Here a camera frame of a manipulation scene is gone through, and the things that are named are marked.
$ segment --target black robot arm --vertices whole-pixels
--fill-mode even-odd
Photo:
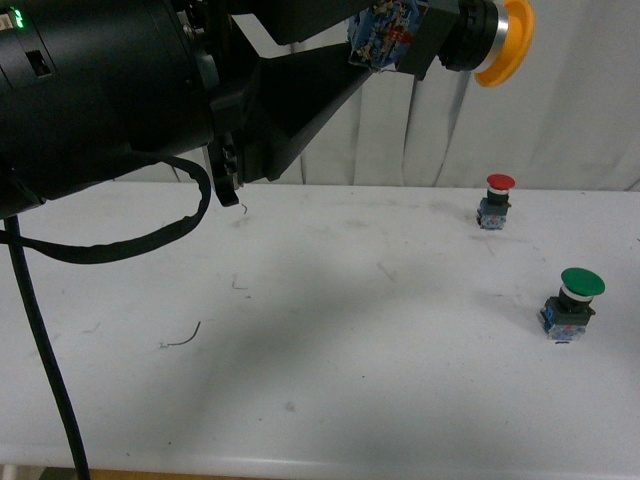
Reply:
[[[0,0],[0,219],[141,168],[136,153],[202,146],[221,203],[237,203],[238,185],[277,179],[375,68],[352,61],[353,38],[262,59],[231,15],[256,15],[285,44],[369,12],[371,38],[398,46],[408,34],[397,25],[412,8],[419,28],[395,67],[419,79],[436,56],[473,70],[504,42],[504,15],[491,0],[425,6]]]

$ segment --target white curtain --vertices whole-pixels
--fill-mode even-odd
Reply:
[[[534,42],[506,84],[479,87],[437,60],[423,82],[374,75],[280,182],[479,187],[504,172],[522,188],[640,191],[640,2],[531,3]],[[238,21],[267,57],[346,36],[341,24],[279,47],[252,17]],[[166,169],[146,175],[176,178]]]

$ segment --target black cable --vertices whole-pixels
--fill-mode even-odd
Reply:
[[[9,234],[20,236],[20,224],[17,216],[5,219],[4,226]],[[89,464],[87,463],[87,456],[84,451],[84,445],[82,444],[78,422],[76,421],[71,399],[64,385],[56,356],[44,326],[40,307],[38,307],[38,301],[33,289],[33,283],[31,282],[31,275],[29,274],[24,249],[20,245],[9,243],[9,252],[11,253],[11,263],[13,264],[13,271],[16,275],[18,287],[20,288],[24,309],[29,319],[29,326],[31,327],[33,338],[40,353],[42,365],[47,374],[51,391],[58,405],[58,411],[60,412],[60,417],[62,418],[62,423],[67,433],[67,440],[71,448],[71,455],[73,456],[73,463],[76,468],[78,480],[91,480]]]

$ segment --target green push button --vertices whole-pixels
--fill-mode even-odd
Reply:
[[[577,295],[594,297],[604,293],[604,281],[584,268],[567,268],[562,272],[562,282]]]

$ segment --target white tabletop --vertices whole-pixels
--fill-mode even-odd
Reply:
[[[301,479],[640,478],[640,194],[250,186],[152,254],[28,259],[95,468]],[[190,184],[108,183],[22,216],[76,244],[195,210]],[[570,345],[560,273],[607,291]],[[70,466],[0,251],[0,463]],[[196,337],[182,346],[201,322]]]

